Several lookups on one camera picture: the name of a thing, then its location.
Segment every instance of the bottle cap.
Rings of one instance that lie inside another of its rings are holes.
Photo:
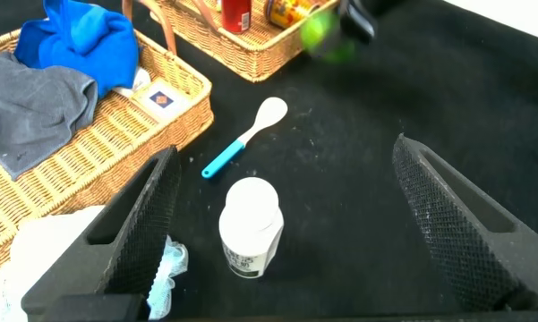
[[[247,232],[269,227],[278,210],[277,191],[261,178],[244,178],[226,194],[226,210],[231,222]]]

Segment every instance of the can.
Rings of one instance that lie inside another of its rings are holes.
[[[311,0],[267,0],[264,12],[269,22],[286,29],[308,17],[319,7]]]
[[[251,27],[252,0],[222,0],[221,21],[223,28],[232,33],[242,33]]]

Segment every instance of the blue towel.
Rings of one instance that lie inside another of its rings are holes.
[[[139,50],[132,23],[120,13],[71,0],[44,0],[49,20],[27,21],[14,51],[31,68],[73,68],[98,83],[99,98],[133,86]]]

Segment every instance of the basket handle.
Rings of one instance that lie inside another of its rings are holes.
[[[201,13],[201,16],[203,19],[205,19],[205,22],[211,27],[214,31],[218,31],[219,27],[213,20],[213,16],[211,15],[211,11],[208,8],[208,6],[203,2],[203,0],[191,0],[193,4],[197,7],[199,12]]]
[[[177,47],[175,46],[175,35],[173,33],[173,28],[171,27],[171,23],[169,23],[169,19],[163,14],[163,11],[159,7],[159,5],[153,0],[137,0],[137,1],[145,5],[149,9],[150,12],[152,12],[153,14],[155,14],[155,16],[158,17],[158,22],[161,24],[161,27],[163,28],[163,33],[165,34],[165,41],[167,42],[167,48],[174,55],[177,55]],[[124,16],[127,19],[129,19],[131,22],[133,22],[132,20],[133,0],[123,0],[122,11],[124,13]]]

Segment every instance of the red can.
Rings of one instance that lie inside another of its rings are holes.
[[[232,33],[241,33],[251,27],[252,0],[222,0],[221,19],[223,28]]]

